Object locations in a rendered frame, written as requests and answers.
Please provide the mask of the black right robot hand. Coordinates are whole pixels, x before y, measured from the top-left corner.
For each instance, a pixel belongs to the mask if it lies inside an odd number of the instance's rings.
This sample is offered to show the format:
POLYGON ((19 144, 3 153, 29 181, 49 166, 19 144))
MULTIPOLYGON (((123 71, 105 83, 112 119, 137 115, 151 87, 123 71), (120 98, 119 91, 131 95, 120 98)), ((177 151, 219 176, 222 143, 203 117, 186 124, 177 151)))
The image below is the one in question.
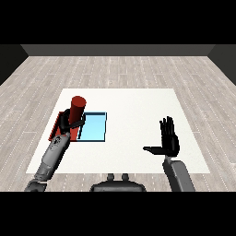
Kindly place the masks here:
POLYGON ((167 116, 159 122, 161 131, 160 147, 143 147, 145 151, 153 155, 165 155, 171 158, 178 156, 180 152, 180 144, 178 136, 174 131, 174 123, 170 116, 167 116))

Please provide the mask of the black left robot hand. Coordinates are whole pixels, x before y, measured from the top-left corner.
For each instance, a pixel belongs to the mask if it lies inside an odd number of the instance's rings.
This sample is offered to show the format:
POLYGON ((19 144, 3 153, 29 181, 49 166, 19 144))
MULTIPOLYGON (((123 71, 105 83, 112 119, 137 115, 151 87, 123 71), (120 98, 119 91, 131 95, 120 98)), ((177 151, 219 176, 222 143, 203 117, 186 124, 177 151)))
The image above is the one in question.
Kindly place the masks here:
POLYGON ((83 125, 86 122, 86 116, 82 115, 77 121, 69 123, 70 110, 66 109, 59 118, 59 129, 62 135, 69 134, 78 138, 82 132, 83 125))

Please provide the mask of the red can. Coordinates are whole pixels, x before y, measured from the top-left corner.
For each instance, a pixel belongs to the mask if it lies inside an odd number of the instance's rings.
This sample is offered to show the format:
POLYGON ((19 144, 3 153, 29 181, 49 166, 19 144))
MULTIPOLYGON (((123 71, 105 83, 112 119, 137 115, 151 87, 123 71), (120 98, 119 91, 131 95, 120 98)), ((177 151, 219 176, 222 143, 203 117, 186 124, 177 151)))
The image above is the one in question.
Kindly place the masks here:
POLYGON ((83 97, 75 96, 72 98, 70 115, 69 115, 70 124, 73 124, 81 120, 86 104, 87 102, 83 97))

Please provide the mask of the red shallow open box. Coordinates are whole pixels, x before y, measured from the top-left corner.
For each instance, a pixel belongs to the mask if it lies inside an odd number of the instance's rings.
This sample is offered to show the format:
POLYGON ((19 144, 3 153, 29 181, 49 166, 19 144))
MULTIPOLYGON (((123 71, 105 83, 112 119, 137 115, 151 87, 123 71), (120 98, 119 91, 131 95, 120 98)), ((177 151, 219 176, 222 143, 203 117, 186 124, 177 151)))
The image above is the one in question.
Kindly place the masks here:
MULTIPOLYGON (((58 136, 61 134, 61 131, 59 128, 59 121, 62 114, 63 112, 59 112, 56 117, 52 132, 50 133, 49 138, 48 138, 49 141, 52 141, 55 136, 58 136)), ((78 134, 79 134, 79 127, 70 129, 70 141, 77 142, 78 134)))

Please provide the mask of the light blue shallow open box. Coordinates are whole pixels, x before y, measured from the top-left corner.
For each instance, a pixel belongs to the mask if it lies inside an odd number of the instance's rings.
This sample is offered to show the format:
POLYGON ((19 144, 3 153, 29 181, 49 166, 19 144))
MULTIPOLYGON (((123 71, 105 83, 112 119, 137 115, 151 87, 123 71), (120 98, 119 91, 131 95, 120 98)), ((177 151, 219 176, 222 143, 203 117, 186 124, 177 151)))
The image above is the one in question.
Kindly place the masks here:
POLYGON ((104 142, 106 136, 106 112, 85 112, 85 123, 77 132, 77 142, 104 142))

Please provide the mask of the dark grey robot body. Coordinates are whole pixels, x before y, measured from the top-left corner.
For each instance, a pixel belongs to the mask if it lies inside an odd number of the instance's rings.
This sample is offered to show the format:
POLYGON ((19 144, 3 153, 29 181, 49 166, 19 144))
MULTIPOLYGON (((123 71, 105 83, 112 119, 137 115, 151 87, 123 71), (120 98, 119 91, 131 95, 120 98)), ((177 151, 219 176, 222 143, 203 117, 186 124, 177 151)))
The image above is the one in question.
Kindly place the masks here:
POLYGON ((93 184, 91 192, 145 192, 143 184, 131 182, 127 173, 122 174, 121 181, 114 180, 114 174, 109 173, 105 182, 93 184))

